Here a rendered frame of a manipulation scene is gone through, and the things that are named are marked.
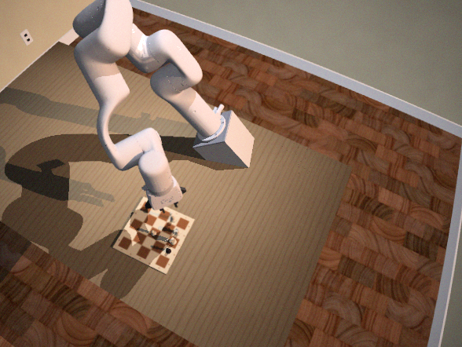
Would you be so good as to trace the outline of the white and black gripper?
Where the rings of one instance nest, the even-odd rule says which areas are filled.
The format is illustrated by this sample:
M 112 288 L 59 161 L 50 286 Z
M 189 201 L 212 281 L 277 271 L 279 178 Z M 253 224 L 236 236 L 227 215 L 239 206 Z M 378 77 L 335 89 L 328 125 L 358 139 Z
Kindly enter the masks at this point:
M 145 209 L 152 208 L 153 210 L 164 211 L 164 207 L 169 206 L 174 203 L 175 207 L 178 207 L 178 201 L 182 199 L 183 194 L 186 192 L 186 189 L 180 187 L 178 182 L 172 176 L 174 181 L 174 186 L 169 193 L 162 196 L 153 195 L 151 192 L 146 191 L 146 195 L 148 196 L 148 201 L 145 204 Z M 151 206 L 150 206 L 151 205 Z M 163 208 L 163 209 L 162 209 Z

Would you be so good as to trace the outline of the checkered chessboard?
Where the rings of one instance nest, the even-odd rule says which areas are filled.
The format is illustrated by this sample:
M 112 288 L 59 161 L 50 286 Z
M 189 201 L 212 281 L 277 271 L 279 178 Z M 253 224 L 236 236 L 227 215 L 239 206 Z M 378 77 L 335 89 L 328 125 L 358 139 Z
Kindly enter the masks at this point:
M 113 248 L 167 274 L 195 220 L 168 207 L 164 208 L 165 214 L 152 208 L 146 210 L 147 201 L 143 197 Z M 176 222 L 171 222 L 170 212 L 177 217 Z M 175 235 L 176 228 L 181 231 L 179 236 Z M 177 241 L 174 245 L 169 242 L 173 237 Z

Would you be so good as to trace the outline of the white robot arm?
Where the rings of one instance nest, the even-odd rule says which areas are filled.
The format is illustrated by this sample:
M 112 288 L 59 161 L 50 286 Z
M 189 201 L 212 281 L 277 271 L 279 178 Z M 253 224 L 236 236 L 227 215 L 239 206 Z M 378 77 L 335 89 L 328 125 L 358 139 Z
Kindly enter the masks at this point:
M 150 79 L 153 92 L 173 106 L 203 142 L 216 139 L 225 129 L 224 106 L 212 111 L 191 88 L 202 79 L 202 71 L 173 32 L 160 30 L 146 36 L 133 24 L 129 0 L 95 0 L 72 25 L 83 38 L 74 49 L 75 61 L 100 107 L 97 135 L 102 147 L 118 170 L 138 164 L 145 182 L 143 191 L 166 195 L 174 181 L 159 134 L 147 128 L 116 144 L 108 134 L 109 119 L 130 94 L 116 61 L 125 56 L 143 73 L 159 69 Z

